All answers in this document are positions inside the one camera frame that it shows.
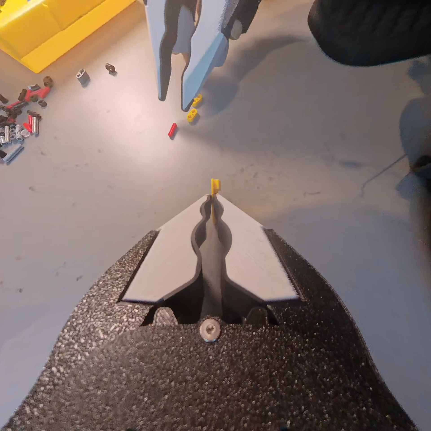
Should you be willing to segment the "pile of black red pieces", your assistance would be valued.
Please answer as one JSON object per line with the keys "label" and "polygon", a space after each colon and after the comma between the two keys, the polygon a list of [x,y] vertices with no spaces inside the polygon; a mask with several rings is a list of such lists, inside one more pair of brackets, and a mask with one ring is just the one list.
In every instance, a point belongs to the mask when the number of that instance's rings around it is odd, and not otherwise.
{"label": "pile of black red pieces", "polygon": [[15,102],[10,102],[1,95],[1,164],[9,165],[24,150],[27,139],[39,136],[42,116],[37,109],[47,107],[46,98],[53,86],[53,79],[45,76],[42,85],[33,84],[22,89]]}

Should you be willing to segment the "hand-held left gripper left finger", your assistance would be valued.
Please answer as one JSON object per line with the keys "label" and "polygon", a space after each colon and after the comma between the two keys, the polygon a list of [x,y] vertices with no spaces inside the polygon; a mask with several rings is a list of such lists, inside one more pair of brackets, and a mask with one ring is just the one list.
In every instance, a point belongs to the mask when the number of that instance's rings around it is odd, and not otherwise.
{"label": "hand-held left gripper left finger", "polygon": [[204,195],[163,224],[122,300],[159,303],[195,282],[202,270],[200,247],[207,238],[212,196]]}

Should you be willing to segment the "grey desk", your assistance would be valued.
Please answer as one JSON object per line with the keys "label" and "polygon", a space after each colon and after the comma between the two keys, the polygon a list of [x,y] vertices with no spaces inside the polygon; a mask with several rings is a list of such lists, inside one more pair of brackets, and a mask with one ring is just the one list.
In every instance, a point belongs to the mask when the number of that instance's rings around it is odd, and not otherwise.
{"label": "grey desk", "polygon": [[430,196],[409,175],[430,152],[430,57],[337,64],[310,34],[311,3],[261,3],[191,125],[181,56],[157,98],[140,3],[40,75],[1,53],[10,100],[54,80],[40,135],[1,164],[1,425],[97,278],[218,178],[333,286],[391,391],[430,430]]}

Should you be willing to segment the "person's right forearm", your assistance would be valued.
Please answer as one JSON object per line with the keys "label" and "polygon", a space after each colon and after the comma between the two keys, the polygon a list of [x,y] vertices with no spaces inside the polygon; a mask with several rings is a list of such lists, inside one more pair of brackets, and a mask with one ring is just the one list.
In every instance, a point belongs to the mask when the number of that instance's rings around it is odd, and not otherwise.
{"label": "person's right forearm", "polygon": [[308,26],[322,52],[371,67],[431,53],[429,0],[316,0]]}

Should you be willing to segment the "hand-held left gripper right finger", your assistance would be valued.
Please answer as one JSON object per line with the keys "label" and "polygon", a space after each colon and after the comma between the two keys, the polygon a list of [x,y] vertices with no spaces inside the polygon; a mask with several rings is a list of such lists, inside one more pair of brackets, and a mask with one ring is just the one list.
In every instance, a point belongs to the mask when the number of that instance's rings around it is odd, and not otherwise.
{"label": "hand-held left gripper right finger", "polygon": [[215,197],[215,220],[228,283],[259,301],[299,299],[261,223],[222,195]]}

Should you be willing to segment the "yellow storage bin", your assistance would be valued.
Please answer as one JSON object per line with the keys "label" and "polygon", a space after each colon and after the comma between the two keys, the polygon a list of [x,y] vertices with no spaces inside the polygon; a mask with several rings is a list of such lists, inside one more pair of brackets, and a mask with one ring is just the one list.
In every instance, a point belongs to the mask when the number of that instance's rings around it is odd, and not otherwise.
{"label": "yellow storage bin", "polygon": [[1,1],[0,48],[39,73],[133,0]]}

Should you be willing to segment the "long yellow brick beam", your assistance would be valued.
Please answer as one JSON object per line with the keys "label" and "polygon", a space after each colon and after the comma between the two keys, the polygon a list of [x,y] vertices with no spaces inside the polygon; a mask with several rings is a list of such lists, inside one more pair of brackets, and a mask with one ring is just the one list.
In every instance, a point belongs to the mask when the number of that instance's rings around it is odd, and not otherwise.
{"label": "long yellow brick beam", "polygon": [[212,220],[214,225],[217,225],[216,197],[220,190],[221,190],[220,180],[212,178],[211,179]]}

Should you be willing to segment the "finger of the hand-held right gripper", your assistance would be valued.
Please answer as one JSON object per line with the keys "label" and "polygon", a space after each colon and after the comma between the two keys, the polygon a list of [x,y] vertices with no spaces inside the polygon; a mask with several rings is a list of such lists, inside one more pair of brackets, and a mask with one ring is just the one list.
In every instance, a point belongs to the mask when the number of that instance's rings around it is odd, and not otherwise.
{"label": "finger of the hand-held right gripper", "polygon": [[190,59],[182,74],[181,108],[188,111],[213,68],[223,65],[229,49],[223,33],[229,16],[227,0],[202,1],[201,13],[191,36]]}
{"label": "finger of the hand-held right gripper", "polygon": [[172,52],[178,36],[182,1],[147,0],[145,13],[156,67],[158,98],[165,101],[171,71]]}

